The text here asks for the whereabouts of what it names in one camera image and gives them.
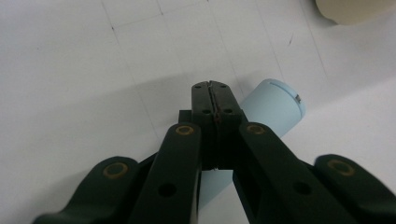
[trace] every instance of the white table surface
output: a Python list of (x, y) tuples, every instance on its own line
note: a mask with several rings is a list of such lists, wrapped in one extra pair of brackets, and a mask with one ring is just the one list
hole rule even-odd
[[(191, 85), (238, 101), (265, 78), (307, 105), (283, 140), (340, 154), (396, 192), (396, 14), (354, 26), (312, 0), (0, 2), (0, 223), (62, 209), (98, 162), (156, 152)], [(199, 223), (248, 223), (234, 186)]]

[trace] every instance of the beige object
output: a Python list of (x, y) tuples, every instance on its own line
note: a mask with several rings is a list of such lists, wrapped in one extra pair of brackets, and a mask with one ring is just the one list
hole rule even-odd
[(366, 21), (396, 6), (396, 0), (317, 0), (321, 14), (339, 24)]

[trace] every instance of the light blue cylinder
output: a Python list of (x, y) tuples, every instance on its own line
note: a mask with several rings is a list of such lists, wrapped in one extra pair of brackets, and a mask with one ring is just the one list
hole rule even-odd
[[(248, 121), (270, 127), (282, 137), (305, 114), (300, 96), (287, 84), (265, 79), (240, 104)], [(202, 171), (199, 207), (205, 206), (232, 182), (233, 171)]]

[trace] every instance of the pencil mark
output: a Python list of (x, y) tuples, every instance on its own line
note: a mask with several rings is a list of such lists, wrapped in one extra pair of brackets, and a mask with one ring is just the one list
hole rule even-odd
[(161, 5), (160, 5), (160, 3), (158, 2), (158, 0), (157, 0), (156, 2), (157, 2), (158, 9), (160, 10), (161, 15), (163, 16), (163, 9), (161, 8)]
[(319, 59), (320, 59), (321, 67), (322, 67), (322, 69), (323, 69), (324, 78), (325, 78), (326, 80), (328, 80), (327, 71), (326, 71), (326, 68), (324, 67), (324, 62), (323, 62), (323, 60), (322, 60), (322, 58), (321, 58), (321, 55), (320, 55), (320, 52), (319, 52), (319, 49), (318, 49), (317, 40), (315, 39), (314, 34), (312, 34), (311, 24), (309, 23), (308, 19), (306, 18), (306, 12), (305, 12), (305, 9), (304, 9), (304, 7), (303, 7), (303, 3), (302, 3), (301, 0), (300, 0), (300, 7), (301, 7), (301, 9), (302, 9), (302, 11), (303, 11), (303, 13), (304, 13), (305, 23), (306, 23), (306, 25), (308, 26), (309, 33), (311, 34), (311, 38), (312, 38), (312, 40), (314, 41), (315, 49), (317, 50), (317, 55), (318, 55), (318, 57), (319, 57)]
[(284, 81), (285, 78), (283, 77), (283, 71), (282, 71), (282, 68), (280, 67), (279, 59), (276, 56), (276, 52), (275, 52), (274, 44), (273, 44), (273, 42), (271, 40), (271, 36), (270, 36), (270, 34), (269, 34), (268, 30), (267, 30), (267, 27), (265, 26), (264, 18), (262, 16), (262, 12), (260, 11), (259, 4), (258, 4), (257, 0), (254, 1), (254, 3), (256, 5), (257, 11), (259, 12), (260, 18), (262, 20), (262, 27), (264, 28), (265, 34), (268, 37), (268, 41), (270, 42), (271, 50), (272, 50), (272, 52), (274, 54), (274, 57), (275, 57), (275, 60), (276, 60), (276, 64), (277, 64), (277, 68), (279, 69), (279, 72), (280, 72), (280, 76), (282, 77), (282, 80)]
[(293, 37), (294, 37), (294, 32), (291, 34), (291, 38), (290, 38), (290, 41), (289, 41), (289, 46), (291, 45), (291, 41), (293, 40)]
[(215, 13), (213, 12), (213, 9), (212, 9), (211, 6), (209, 6), (209, 10), (210, 10), (210, 14), (212, 15), (212, 18), (213, 18), (213, 20), (214, 20), (214, 22), (215, 22), (217, 31), (219, 32), (219, 37), (220, 37), (220, 39), (221, 39), (222, 46), (224, 47), (225, 52), (226, 52), (227, 61), (229, 62), (231, 68), (233, 69), (233, 75), (235, 76), (235, 79), (236, 79), (236, 81), (237, 81), (237, 83), (238, 83), (239, 90), (241, 91), (242, 96), (245, 97), (245, 94), (244, 94), (244, 92), (242, 91), (241, 82), (239, 81), (238, 75), (236, 74), (235, 66), (233, 65), (233, 60), (231, 59), (231, 56), (230, 56), (230, 55), (231, 55), (231, 54), (230, 54), (230, 51), (227, 49), (227, 45), (226, 45), (225, 42), (224, 42), (223, 33), (222, 33), (221, 30), (220, 30), (218, 20), (216, 19)]

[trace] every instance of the screw hole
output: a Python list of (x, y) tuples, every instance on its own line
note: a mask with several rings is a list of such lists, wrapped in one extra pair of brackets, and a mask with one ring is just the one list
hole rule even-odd
[(303, 182), (295, 182), (293, 184), (293, 188), (294, 190), (299, 193), (299, 194), (303, 194), (303, 195), (309, 195), (312, 193), (312, 189), (311, 187), (309, 187), (309, 185), (303, 183)]
[(128, 172), (128, 166), (123, 162), (114, 162), (108, 165), (103, 171), (103, 175), (109, 179), (118, 179)]
[(247, 131), (250, 133), (254, 133), (254, 134), (263, 134), (265, 133), (265, 130), (263, 127), (260, 127), (258, 125), (255, 124), (251, 124), (249, 126), (247, 126)]
[(172, 197), (176, 194), (177, 188), (173, 184), (163, 184), (158, 188), (158, 193), (164, 198)]
[(340, 175), (352, 176), (355, 174), (355, 169), (344, 161), (331, 160), (327, 162), (327, 165)]
[(194, 129), (190, 126), (179, 126), (176, 128), (176, 133), (180, 134), (180, 135), (189, 135), (192, 134), (194, 132)]

